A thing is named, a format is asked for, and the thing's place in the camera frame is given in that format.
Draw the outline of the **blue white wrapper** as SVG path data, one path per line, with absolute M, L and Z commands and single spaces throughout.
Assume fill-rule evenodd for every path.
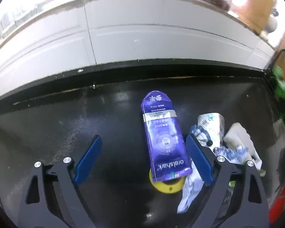
M 190 129 L 190 133 L 192 133 L 198 140 L 198 142 L 204 146 L 209 147 L 212 146 L 212 139 L 210 134 L 201 126 L 194 125 Z M 214 146 L 211 151 L 215 156 L 223 156 L 230 163 L 235 164 L 243 164 L 245 162 L 246 156 L 248 156 L 248 148 L 239 145 L 236 149 L 231 149 L 223 145 Z M 192 165 L 192 173 L 189 174 L 183 186 L 183 194 L 182 199 L 180 201 L 179 206 L 177 207 L 177 213 L 182 214 L 187 212 L 193 200 L 197 197 L 197 195 L 202 190 L 204 182 L 200 177 L 199 172 L 196 169 L 196 166 L 192 159 L 190 159 Z

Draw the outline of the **white bottle brush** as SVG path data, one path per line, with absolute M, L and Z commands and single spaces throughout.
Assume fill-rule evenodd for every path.
M 252 161 L 257 170 L 261 170 L 262 160 L 256 152 L 247 130 L 240 124 L 234 123 L 223 138 L 225 145 L 236 152 L 240 164 Z

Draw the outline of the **small green carton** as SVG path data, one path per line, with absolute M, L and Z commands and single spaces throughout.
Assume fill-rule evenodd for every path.
M 276 99 L 284 99 L 285 100 L 285 80 L 283 77 L 283 70 L 278 66 L 274 66 L 272 73 L 275 78 L 275 97 Z

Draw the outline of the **yellow round lid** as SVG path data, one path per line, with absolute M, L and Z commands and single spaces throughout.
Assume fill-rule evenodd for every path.
M 163 194 L 175 194 L 182 190 L 185 184 L 185 177 L 174 179 L 166 182 L 153 182 L 152 171 L 149 170 L 149 180 L 152 186 Z

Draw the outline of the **stone mortar and pestle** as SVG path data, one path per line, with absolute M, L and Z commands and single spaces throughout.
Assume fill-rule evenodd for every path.
M 277 9 L 274 7 L 271 11 L 271 14 L 269 16 L 267 25 L 265 27 L 265 29 L 262 31 L 261 35 L 262 37 L 268 41 L 268 35 L 272 32 L 274 32 L 277 29 L 278 26 L 278 21 L 276 19 L 276 17 L 279 16 L 279 12 L 277 11 Z

